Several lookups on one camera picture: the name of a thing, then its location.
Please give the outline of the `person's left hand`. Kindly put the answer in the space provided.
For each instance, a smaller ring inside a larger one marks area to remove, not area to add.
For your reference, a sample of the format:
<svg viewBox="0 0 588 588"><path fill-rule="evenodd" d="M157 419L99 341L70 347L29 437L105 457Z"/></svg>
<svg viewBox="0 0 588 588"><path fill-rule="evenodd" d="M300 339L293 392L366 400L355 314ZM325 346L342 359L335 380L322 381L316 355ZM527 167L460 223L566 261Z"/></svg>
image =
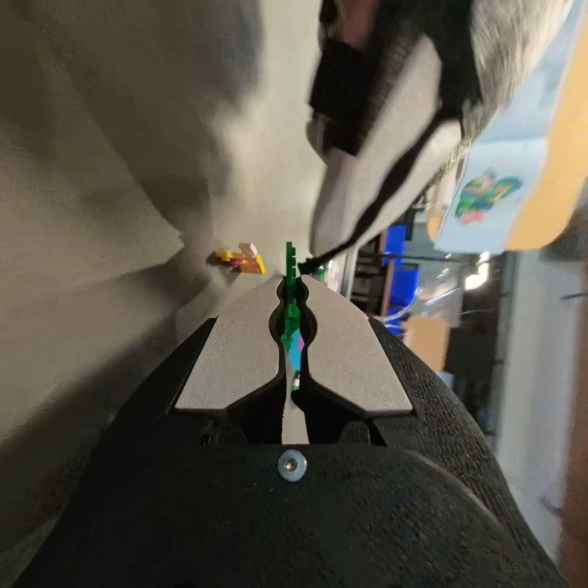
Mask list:
<svg viewBox="0 0 588 588"><path fill-rule="evenodd" d="M343 43L364 49L373 32L381 1L337 1L339 36Z"/></svg>

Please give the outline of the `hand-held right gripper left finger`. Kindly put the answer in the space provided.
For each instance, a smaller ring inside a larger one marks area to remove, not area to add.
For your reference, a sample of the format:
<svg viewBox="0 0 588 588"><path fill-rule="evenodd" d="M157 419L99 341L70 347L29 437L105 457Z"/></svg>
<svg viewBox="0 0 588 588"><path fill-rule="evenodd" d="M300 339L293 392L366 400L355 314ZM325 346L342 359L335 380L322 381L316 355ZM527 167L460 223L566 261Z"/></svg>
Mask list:
<svg viewBox="0 0 588 588"><path fill-rule="evenodd" d="M272 276L219 313L176 410L225 411L280 375L283 281Z"/></svg>

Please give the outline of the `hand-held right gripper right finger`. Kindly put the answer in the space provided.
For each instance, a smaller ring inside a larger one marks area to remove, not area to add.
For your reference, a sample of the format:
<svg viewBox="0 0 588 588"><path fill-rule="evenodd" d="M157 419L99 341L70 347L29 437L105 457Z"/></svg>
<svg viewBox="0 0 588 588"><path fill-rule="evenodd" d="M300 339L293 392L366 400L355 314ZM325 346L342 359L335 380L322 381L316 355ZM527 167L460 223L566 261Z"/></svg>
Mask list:
<svg viewBox="0 0 588 588"><path fill-rule="evenodd" d="M374 330L347 298L302 276L316 332L306 346L311 379L359 415L407 415L413 406Z"/></svg>

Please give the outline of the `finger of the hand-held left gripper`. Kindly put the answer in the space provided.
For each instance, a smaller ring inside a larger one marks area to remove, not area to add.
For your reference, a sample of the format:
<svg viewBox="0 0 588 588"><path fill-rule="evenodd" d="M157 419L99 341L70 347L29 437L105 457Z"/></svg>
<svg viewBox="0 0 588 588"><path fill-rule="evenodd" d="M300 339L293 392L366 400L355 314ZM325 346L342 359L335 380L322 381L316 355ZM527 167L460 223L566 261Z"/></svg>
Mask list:
<svg viewBox="0 0 588 588"><path fill-rule="evenodd" d="M441 64L432 41L422 37L408 55L356 156L335 149L311 223L311 254L346 241L377 197L396 161L416 142L437 107Z"/></svg>
<svg viewBox="0 0 588 588"><path fill-rule="evenodd" d="M399 219L426 189L460 142L460 125L457 121L442 122L429 135L426 133L427 128L428 125L413 146L390 168L377 197L361 214L351 236L327 253L319 256L312 255L306 261L300 262L301 274L314 273L319 266L326 265L340 254L374 238ZM309 239L311 253L311 231Z"/></svg>

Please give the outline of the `yellow lego flower piece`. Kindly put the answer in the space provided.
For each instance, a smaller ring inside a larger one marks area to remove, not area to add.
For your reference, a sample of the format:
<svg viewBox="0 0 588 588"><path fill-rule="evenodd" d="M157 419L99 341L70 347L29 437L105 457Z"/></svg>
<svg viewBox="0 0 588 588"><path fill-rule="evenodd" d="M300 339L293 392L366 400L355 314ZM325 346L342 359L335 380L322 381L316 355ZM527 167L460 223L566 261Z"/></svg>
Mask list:
<svg viewBox="0 0 588 588"><path fill-rule="evenodd" d="M257 247L252 242L240 242L237 251L216 249L214 260L233 271L251 275L265 275L266 268Z"/></svg>

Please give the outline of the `blue storage bins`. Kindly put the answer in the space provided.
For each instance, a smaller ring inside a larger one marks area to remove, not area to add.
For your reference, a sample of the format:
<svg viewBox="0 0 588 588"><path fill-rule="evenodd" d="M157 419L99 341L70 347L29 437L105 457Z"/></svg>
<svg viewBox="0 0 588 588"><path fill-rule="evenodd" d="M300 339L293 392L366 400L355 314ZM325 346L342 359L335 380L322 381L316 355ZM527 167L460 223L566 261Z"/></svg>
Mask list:
<svg viewBox="0 0 588 588"><path fill-rule="evenodd" d="M407 237L406 224L393 224L386 231L384 252L395 254L395 258L384 258L382 265L392 269L392 281L387 300L387 315L392 315L409 306L416 296L420 269L417 263L404 261Z"/></svg>

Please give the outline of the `cardboard box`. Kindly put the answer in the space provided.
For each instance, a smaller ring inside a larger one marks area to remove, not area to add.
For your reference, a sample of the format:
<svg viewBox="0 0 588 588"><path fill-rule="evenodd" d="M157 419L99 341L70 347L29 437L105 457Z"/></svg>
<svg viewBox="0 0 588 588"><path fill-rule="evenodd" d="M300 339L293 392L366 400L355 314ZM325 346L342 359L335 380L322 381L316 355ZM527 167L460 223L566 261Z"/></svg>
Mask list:
<svg viewBox="0 0 588 588"><path fill-rule="evenodd" d="M404 322L403 342L431 370L443 371L450 326L439 318L411 316Z"/></svg>

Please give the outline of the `lego instruction booklet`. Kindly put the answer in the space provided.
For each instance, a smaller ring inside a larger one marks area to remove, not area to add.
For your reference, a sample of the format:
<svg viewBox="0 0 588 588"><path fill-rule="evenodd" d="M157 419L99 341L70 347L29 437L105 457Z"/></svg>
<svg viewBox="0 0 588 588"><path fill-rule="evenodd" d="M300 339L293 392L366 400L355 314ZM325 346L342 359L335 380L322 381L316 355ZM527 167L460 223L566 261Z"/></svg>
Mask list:
<svg viewBox="0 0 588 588"><path fill-rule="evenodd" d="M543 137L476 142L465 163L435 249L447 254L501 254L548 156Z"/></svg>

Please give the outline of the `green lego stem piece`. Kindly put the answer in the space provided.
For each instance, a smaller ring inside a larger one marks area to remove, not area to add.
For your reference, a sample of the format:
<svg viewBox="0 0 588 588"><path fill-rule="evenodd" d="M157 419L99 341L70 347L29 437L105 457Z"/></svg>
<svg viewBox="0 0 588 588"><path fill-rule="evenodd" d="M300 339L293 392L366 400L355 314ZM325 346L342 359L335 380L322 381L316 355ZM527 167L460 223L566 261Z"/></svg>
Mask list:
<svg viewBox="0 0 588 588"><path fill-rule="evenodd" d="M287 355L298 352L300 333L300 309L297 298L298 265L296 247L291 241L286 242L286 273L284 296L284 331L281 341Z"/></svg>

